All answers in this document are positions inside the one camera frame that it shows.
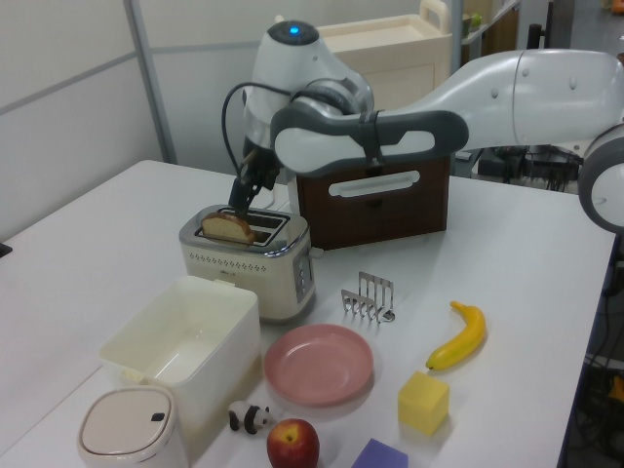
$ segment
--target panda figurine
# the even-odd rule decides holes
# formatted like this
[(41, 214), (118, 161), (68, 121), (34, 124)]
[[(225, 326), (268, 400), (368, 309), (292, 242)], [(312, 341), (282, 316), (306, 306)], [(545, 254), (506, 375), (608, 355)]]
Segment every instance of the panda figurine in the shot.
[(249, 434), (256, 434), (258, 429), (275, 424), (275, 419), (269, 414), (269, 407), (261, 409), (247, 402), (234, 402), (229, 408), (230, 429), (238, 431), (241, 423)]

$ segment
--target yellow sponge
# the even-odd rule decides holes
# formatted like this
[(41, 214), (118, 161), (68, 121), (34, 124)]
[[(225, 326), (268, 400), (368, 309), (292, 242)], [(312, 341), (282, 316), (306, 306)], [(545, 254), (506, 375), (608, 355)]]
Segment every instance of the yellow sponge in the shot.
[(399, 391), (399, 420), (432, 435), (449, 413), (449, 385), (416, 372)]

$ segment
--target red apple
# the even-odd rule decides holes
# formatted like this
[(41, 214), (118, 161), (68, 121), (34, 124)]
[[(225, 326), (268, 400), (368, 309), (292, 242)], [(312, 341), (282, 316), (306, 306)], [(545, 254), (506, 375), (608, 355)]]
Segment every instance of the red apple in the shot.
[(273, 468), (315, 468), (319, 462), (319, 436), (303, 419), (285, 419), (269, 432), (266, 451)]

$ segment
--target banana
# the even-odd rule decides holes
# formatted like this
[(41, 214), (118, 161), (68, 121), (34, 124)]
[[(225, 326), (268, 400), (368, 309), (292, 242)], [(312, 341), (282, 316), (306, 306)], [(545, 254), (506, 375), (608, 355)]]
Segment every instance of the banana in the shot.
[(453, 301), (450, 306), (457, 311), (466, 327), (451, 341), (436, 349), (427, 360), (427, 368), (441, 371), (459, 363), (475, 351), (487, 334), (486, 317), (479, 307)]

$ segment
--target white plastic bin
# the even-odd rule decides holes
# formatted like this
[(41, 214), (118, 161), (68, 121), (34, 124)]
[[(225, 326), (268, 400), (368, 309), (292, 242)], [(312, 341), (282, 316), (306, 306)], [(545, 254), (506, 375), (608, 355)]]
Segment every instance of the white plastic bin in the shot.
[(450, 76), (450, 10), (441, 0), (421, 0), (419, 15), (318, 29), (330, 50), (369, 81), (376, 109), (411, 104)]
[(260, 366), (257, 296), (180, 278), (104, 343), (99, 356), (117, 388), (167, 388), (182, 432), (194, 443), (214, 429), (215, 412)]

